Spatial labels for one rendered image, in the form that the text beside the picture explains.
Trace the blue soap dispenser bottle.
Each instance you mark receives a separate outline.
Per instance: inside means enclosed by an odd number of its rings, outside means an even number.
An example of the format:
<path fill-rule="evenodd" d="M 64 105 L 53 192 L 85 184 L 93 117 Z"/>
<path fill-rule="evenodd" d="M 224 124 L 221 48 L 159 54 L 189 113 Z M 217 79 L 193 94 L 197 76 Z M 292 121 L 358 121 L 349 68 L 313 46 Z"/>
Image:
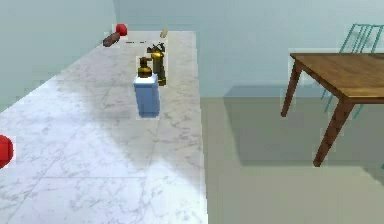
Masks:
<path fill-rule="evenodd" d="M 151 58 L 140 57 L 137 75 L 133 85 L 138 107 L 138 114 L 143 118 L 154 118 L 160 112 L 158 76 L 148 66 Z"/>

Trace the white marble counter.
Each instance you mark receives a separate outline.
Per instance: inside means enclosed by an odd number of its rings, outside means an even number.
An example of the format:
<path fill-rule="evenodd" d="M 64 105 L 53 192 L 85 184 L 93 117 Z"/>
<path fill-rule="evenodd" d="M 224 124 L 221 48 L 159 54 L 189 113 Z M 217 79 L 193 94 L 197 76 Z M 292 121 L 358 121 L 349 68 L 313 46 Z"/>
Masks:
<path fill-rule="evenodd" d="M 138 60 L 159 39 L 97 47 L 0 112 L 15 148 L 0 224 L 208 224 L 194 32 L 164 41 L 160 114 L 137 111 Z"/>

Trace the brown bread loaf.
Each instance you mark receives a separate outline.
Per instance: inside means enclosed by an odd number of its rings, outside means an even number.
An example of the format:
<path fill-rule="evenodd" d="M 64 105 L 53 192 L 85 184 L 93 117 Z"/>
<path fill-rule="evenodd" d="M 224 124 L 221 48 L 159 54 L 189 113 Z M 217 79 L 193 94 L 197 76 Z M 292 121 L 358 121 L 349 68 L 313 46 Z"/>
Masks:
<path fill-rule="evenodd" d="M 118 32 L 115 32 L 109 36 L 107 36 L 104 40 L 103 40 L 103 46 L 104 47 L 110 47 L 112 46 L 114 43 L 118 42 L 120 39 L 120 34 Z"/>

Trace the brown wooden table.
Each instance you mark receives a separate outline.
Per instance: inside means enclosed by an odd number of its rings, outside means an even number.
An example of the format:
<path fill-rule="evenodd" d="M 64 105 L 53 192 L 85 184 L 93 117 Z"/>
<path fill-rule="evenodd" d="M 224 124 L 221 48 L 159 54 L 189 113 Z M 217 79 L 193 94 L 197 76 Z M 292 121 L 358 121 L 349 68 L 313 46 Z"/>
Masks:
<path fill-rule="evenodd" d="M 291 53 L 294 59 L 281 116 L 288 113 L 300 74 L 306 72 L 338 98 L 316 156 L 320 167 L 358 104 L 384 104 L 384 53 Z"/>

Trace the teal metal chair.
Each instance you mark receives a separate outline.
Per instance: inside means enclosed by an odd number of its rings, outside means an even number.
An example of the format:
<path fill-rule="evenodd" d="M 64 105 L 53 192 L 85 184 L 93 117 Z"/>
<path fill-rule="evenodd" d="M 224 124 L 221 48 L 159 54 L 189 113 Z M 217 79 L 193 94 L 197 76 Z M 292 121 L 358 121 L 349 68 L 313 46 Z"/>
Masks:
<path fill-rule="evenodd" d="M 384 98 L 384 59 L 375 58 L 384 25 L 353 24 L 327 81 L 351 98 Z"/>

